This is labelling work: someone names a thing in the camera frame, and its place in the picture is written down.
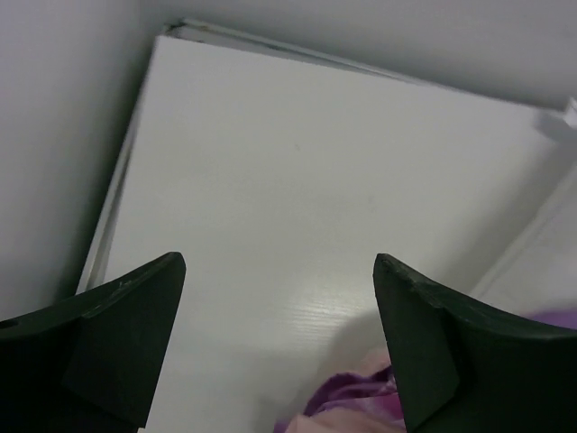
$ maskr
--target white board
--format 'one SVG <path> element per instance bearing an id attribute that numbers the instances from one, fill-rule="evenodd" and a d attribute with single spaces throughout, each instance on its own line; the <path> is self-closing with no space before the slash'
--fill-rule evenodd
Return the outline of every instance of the white board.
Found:
<path id="1" fill-rule="evenodd" d="M 470 290 L 571 164 L 538 117 L 159 38 L 106 274 L 188 264 L 147 431 L 270 431 L 383 343 L 377 253 Z"/>

